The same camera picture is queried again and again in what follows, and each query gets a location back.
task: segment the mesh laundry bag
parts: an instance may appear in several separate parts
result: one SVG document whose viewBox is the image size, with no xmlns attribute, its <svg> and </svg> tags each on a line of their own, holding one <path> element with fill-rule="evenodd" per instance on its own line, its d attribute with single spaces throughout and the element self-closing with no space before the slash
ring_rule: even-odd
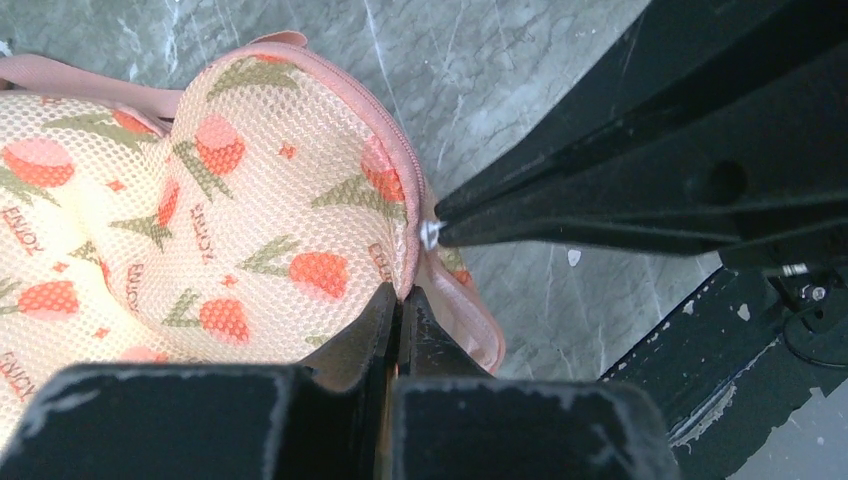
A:
<svg viewBox="0 0 848 480">
<path fill-rule="evenodd" d="M 0 59 L 24 88 L 0 94 L 3 440 L 62 367 L 294 362 L 384 281 L 425 285 L 497 368 L 503 336 L 458 252 L 420 248 L 432 198 L 409 143 L 305 44 L 265 37 L 185 92 Z"/>
</svg>

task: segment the pink zipper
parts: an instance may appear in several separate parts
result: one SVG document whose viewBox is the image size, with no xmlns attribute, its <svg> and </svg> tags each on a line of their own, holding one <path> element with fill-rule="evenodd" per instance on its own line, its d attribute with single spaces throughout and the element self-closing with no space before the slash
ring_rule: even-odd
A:
<svg viewBox="0 0 848 480">
<path fill-rule="evenodd" d="M 412 167 L 415 169 L 415 175 L 418 177 L 418 197 L 419 199 L 422 199 L 425 192 L 424 173 L 421 171 L 421 165 L 418 163 L 418 156 L 412 149 L 412 145 L 409 143 L 409 140 L 406 139 L 406 134 L 403 132 L 403 130 L 401 130 L 397 122 L 395 122 L 394 117 L 392 117 L 389 112 L 386 111 L 386 108 L 383 107 L 383 104 L 380 102 L 380 100 L 378 100 L 373 93 L 371 93 L 367 88 L 365 88 L 361 83 L 359 83 L 359 80 L 353 78 L 352 76 L 350 76 L 349 73 L 345 72 L 333 63 L 330 63 L 329 61 L 325 60 L 323 57 L 312 53 L 310 50 L 298 47 L 296 45 L 285 44 L 285 47 L 291 50 L 295 50 L 303 55 L 306 55 L 311 60 L 314 60 L 324 68 L 327 68 L 334 74 L 338 75 L 339 78 L 341 78 L 348 85 L 353 87 L 353 89 L 356 90 L 357 93 L 362 95 L 362 97 L 365 98 L 365 100 L 370 103 L 372 107 L 374 107 L 374 109 L 380 114 L 380 116 L 383 117 L 383 120 L 389 125 L 389 128 L 392 129 L 392 132 L 394 132 L 395 137 L 397 138 L 397 140 L 400 141 L 400 144 L 403 145 L 403 148 L 406 150 L 406 154 L 409 155 L 409 158 L 412 160 Z"/>
</svg>

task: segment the metal screw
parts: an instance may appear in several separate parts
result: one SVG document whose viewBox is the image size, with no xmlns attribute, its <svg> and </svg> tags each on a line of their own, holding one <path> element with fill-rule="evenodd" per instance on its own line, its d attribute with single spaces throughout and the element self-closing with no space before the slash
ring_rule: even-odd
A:
<svg viewBox="0 0 848 480">
<path fill-rule="evenodd" d="M 801 289 L 801 298 L 820 302 L 827 296 L 827 289 L 815 285 L 807 285 Z"/>
<path fill-rule="evenodd" d="M 824 300 L 824 297 L 826 295 L 827 295 L 827 290 L 825 290 L 824 287 L 816 287 L 810 293 L 810 297 L 817 302 Z"/>
</svg>

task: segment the pink fabric trim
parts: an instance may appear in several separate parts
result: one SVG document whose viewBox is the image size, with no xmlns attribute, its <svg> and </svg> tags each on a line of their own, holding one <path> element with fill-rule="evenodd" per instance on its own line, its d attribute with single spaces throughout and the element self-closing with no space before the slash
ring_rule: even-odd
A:
<svg viewBox="0 0 848 480">
<path fill-rule="evenodd" d="M 145 115 L 173 118 L 182 90 L 162 90 L 104 77 L 38 55 L 0 58 L 0 78 L 27 90 L 129 105 Z"/>
<path fill-rule="evenodd" d="M 250 42 L 248 45 L 253 45 L 254 43 L 286 43 L 289 45 L 294 45 L 295 47 L 306 48 L 306 44 L 308 40 L 306 35 L 300 32 L 294 32 L 291 30 L 285 30 L 277 33 L 269 33 L 268 35 L 263 35 L 256 40 Z"/>
<path fill-rule="evenodd" d="M 435 250 L 427 252 L 425 260 L 433 287 L 445 296 L 448 310 L 480 347 L 469 355 L 489 373 L 495 373 L 506 355 L 506 341 L 497 320 L 476 294 L 469 295 L 468 288 L 444 268 Z"/>
</svg>

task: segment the white paint chip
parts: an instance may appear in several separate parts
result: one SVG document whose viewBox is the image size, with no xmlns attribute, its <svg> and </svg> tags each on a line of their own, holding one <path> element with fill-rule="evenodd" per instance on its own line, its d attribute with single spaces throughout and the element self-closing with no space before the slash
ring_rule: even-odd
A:
<svg viewBox="0 0 848 480">
<path fill-rule="evenodd" d="M 576 267 L 578 263 L 580 263 L 580 257 L 583 255 L 583 252 L 580 250 L 569 250 L 568 251 L 568 264 L 572 267 Z"/>
<path fill-rule="evenodd" d="M 739 310 L 736 311 L 736 315 L 739 315 L 739 318 L 745 320 L 746 322 L 751 319 L 751 312 L 748 311 L 748 304 L 743 303 Z"/>
</svg>

